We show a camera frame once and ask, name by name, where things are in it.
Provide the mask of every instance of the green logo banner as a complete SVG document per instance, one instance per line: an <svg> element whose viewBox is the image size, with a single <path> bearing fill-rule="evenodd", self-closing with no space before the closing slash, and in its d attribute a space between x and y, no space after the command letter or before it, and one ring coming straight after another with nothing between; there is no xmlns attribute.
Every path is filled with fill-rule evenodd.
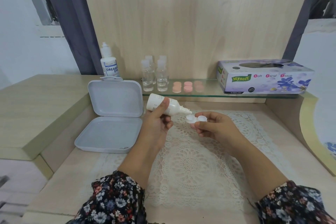
<svg viewBox="0 0 336 224"><path fill-rule="evenodd" d="M247 82L251 80L251 75L252 74L248 74L247 76L235 76L232 77L232 82Z"/></svg>

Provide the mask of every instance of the glass shelf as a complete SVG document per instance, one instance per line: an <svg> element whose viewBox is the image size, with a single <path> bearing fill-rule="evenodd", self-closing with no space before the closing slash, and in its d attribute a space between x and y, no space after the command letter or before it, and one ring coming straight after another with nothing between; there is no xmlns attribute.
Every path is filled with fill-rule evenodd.
<svg viewBox="0 0 336 224"><path fill-rule="evenodd" d="M197 92L195 90L194 82L201 81L204 86L204 90L202 92ZM182 91L180 93L174 93L172 91L173 83L181 82L182 83ZM192 92L186 93L183 91L184 82L192 82ZM222 88L219 86L219 83L216 79L189 79L189 80L174 80L170 79L168 84L167 91L158 91L157 85L154 84L154 90L152 91L144 91L142 89L143 96L149 96L151 93L155 93L158 95L162 95L165 97L210 97L210 98L287 98L293 99L297 98L298 94L224 94Z"/></svg>

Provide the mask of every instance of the white lace tablecloth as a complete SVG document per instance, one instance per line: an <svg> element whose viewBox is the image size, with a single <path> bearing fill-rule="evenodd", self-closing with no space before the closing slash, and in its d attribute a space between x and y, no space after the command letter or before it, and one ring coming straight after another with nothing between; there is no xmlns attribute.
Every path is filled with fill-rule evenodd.
<svg viewBox="0 0 336 224"><path fill-rule="evenodd" d="M217 112L230 116L242 134L289 179L298 180L290 163L252 113ZM172 117L174 126L153 163L145 204L251 212L253 209L247 199L251 202L254 199L238 161L226 154L218 142L200 138L184 121L184 117ZM111 174L125 156L100 155L81 190L83 201L92 194L91 182Z"/></svg>

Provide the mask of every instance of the sleeve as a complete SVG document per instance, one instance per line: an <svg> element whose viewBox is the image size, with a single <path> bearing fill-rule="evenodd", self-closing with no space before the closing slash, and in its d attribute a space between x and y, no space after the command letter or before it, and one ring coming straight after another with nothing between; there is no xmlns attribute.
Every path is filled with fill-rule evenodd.
<svg viewBox="0 0 336 224"><path fill-rule="evenodd" d="M128 175L114 171L93 182L92 188L93 195L67 224L147 224L145 190Z"/></svg>
<svg viewBox="0 0 336 224"><path fill-rule="evenodd" d="M256 203L260 223L336 224L324 209L317 189L288 181Z"/></svg>

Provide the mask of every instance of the person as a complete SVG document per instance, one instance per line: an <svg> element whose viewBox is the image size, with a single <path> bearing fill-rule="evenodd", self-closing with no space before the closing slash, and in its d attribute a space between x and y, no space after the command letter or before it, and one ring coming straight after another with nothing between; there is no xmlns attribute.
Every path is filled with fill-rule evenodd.
<svg viewBox="0 0 336 224"><path fill-rule="evenodd" d="M169 98L165 97L157 109L146 112L139 137L120 167L92 183L92 196L67 224L147 223L144 200L149 173L173 126L170 116L163 115L168 106ZM216 112L196 114L200 115L208 122L196 122L196 132L220 142L239 161L259 200L255 209L261 223L336 224L324 209L321 193L289 181L228 116Z"/></svg>

